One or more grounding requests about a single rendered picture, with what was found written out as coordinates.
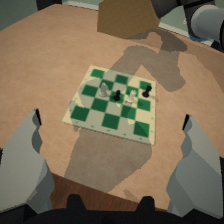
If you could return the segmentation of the green and white chessboard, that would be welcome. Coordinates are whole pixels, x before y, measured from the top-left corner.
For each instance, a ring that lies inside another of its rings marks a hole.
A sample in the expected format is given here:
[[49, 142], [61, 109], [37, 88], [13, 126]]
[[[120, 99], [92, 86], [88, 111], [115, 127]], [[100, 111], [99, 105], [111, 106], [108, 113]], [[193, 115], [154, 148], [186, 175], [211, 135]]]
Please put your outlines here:
[[[109, 87], [100, 97], [101, 84]], [[149, 97], [142, 93], [152, 86]], [[113, 97], [120, 90], [120, 100]], [[137, 93], [128, 103], [131, 90]], [[62, 123], [154, 145], [156, 82], [91, 65], [82, 80]]]

